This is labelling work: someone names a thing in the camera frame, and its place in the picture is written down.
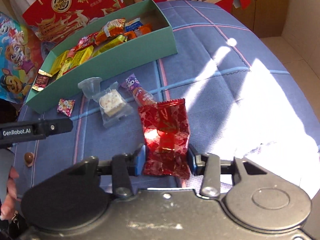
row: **light blue stripe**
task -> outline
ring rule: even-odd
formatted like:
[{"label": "light blue stripe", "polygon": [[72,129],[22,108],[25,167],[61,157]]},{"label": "light blue stripe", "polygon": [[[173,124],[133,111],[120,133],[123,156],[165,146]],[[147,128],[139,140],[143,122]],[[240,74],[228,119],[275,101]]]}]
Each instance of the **light blue stripe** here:
[{"label": "light blue stripe", "polygon": [[[164,11],[164,10],[167,10],[167,9],[173,9],[173,8],[177,8],[177,7],[189,7],[189,8],[191,8],[191,7],[188,6],[188,5],[178,5],[178,6],[173,6],[173,7],[169,7],[169,8],[164,8],[164,9],[161,9],[161,10]],[[195,7],[195,8],[202,8],[202,9],[211,9],[211,10],[224,11],[223,9],[218,9],[218,8],[196,7],[196,6],[194,6],[194,7]]]},{"label": "light blue stripe", "polygon": [[[187,79],[187,80],[184,80],[184,81],[180,81],[180,82],[177,82],[177,83],[174,83],[174,84],[171,84],[171,85],[168,85],[168,86],[164,86],[164,87],[160,87],[160,88],[157,88],[157,89],[154,89],[154,90],[151,90],[149,91],[149,93],[151,94],[157,94],[157,93],[161,93],[162,91],[166,91],[166,90],[169,90],[169,89],[172,89],[172,88],[176,88],[176,87],[180,87],[180,86],[184,86],[184,85],[189,85],[189,84],[192,84],[192,83],[195,83],[195,82],[198,82],[198,81],[202,81],[202,80],[206,80],[206,79],[209,79],[209,78],[212,78],[212,77],[217,77],[217,76],[222,76],[222,75],[225,75],[225,74],[228,74],[228,73],[232,73],[234,71],[239,71],[239,70],[247,70],[249,71],[250,68],[248,67],[234,67],[234,68],[229,68],[229,69],[226,69],[226,70],[222,70],[222,71],[217,71],[215,72],[213,75],[211,76],[208,76],[206,77],[205,79],[201,79],[201,80],[197,80],[197,78],[190,78],[190,79]],[[128,98],[126,99],[126,101],[128,103],[131,103],[134,101],[134,98],[131,97],[131,98]],[[100,107],[96,107],[94,109],[91,109],[87,112],[84,112],[82,113],[81,115],[76,115],[76,116],[73,116],[71,117],[70,119],[72,121],[76,121],[82,117],[86,117],[86,116],[89,116],[91,114],[95,114],[97,112],[100,111]]]},{"label": "light blue stripe", "polygon": [[158,69],[158,64],[157,64],[156,60],[153,62],[153,67],[154,67],[155,75],[156,75],[157,89],[159,90],[158,91],[158,97],[159,97],[159,100],[162,102],[163,101],[163,96],[162,96],[162,93],[160,91],[160,88],[161,88],[160,75],[159,75],[159,69]]},{"label": "light blue stripe", "polygon": [[269,70],[271,74],[285,74],[285,75],[290,75],[288,71],[285,70]]},{"label": "light blue stripe", "polygon": [[[177,27],[173,27],[172,29],[175,30],[175,29],[178,29],[178,28],[192,26],[192,25],[212,25],[212,27],[214,27],[214,25],[211,24],[211,23],[189,23],[189,24],[184,24],[184,25],[180,25],[180,26],[177,26]],[[215,25],[223,25],[225,27],[236,27],[236,28],[240,28],[242,30],[249,30],[248,28],[235,26],[235,25],[230,25],[230,24],[215,23]]]}]

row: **chocolate ball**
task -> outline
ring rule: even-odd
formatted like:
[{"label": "chocolate ball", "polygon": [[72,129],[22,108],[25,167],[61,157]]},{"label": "chocolate ball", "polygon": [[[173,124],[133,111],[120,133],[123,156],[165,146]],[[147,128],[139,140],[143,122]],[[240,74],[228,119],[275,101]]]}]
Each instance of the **chocolate ball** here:
[{"label": "chocolate ball", "polygon": [[24,155],[24,162],[28,167],[31,167],[33,165],[33,160],[35,156],[33,153],[26,153]]}]

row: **open cardboard box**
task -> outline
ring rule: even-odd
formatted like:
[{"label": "open cardboard box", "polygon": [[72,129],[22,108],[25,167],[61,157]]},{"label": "open cardboard box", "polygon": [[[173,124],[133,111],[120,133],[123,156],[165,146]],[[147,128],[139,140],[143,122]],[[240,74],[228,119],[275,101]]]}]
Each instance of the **open cardboard box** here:
[{"label": "open cardboard box", "polygon": [[137,17],[141,18],[143,24],[151,23],[153,31],[86,61],[40,92],[31,89],[26,104],[41,114],[57,105],[61,98],[67,99],[79,93],[78,83],[84,79],[101,77],[106,80],[178,52],[170,23],[153,0],[145,0],[111,13],[68,37],[50,51],[41,69],[49,72],[60,54],[77,45],[82,37],[99,31],[108,21],[117,18],[129,21]]}]

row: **blue bedspread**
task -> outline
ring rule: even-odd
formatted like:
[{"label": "blue bedspread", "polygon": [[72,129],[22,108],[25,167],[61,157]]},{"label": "blue bedspread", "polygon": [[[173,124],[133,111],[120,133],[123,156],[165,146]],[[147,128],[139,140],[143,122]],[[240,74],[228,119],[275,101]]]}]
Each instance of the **blue bedspread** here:
[{"label": "blue bedspread", "polygon": [[[185,98],[190,142],[199,152],[227,160],[246,156],[313,197],[320,188],[320,124],[284,66],[250,30],[216,5],[192,1],[158,5],[172,25],[179,53],[106,80],[102,89],[134,72],[156,100]],[[13,148],[20,197],[88,156],[111,159],[133,152],[143,142],[137,111],[106,130],[97,103],[82,93],[73,99],[72,132]],[[56,107],[39,115],[24,106],[20,121],[63,117]],[[32,168],[24,165],[26,152],[36,154]],[[201,179],[192,177],[186,186],[198,190]],[[230,188],[230,176],[221,180],[223,190]],[[103,177],[101,187],[109,190],[110,182],[110,177]],[[172,177],[141,176],[132,182],[141,188],[177,186]]]}]

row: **human hand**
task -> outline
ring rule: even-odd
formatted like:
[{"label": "human hand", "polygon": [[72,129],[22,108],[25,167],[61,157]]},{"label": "human hand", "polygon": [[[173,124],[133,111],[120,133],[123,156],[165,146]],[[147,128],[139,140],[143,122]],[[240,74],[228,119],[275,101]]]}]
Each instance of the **human hand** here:
[{"label": "human hand", "polygon": [[17,199],[17,188],[16,183],[13,179],[19,178],[18,172],[14,167],[11,168],[9,173],[9,179],[7,183],[8,193],[1,206],[1,216],[0,220],[11,220],[15,212],[15,203]]}]

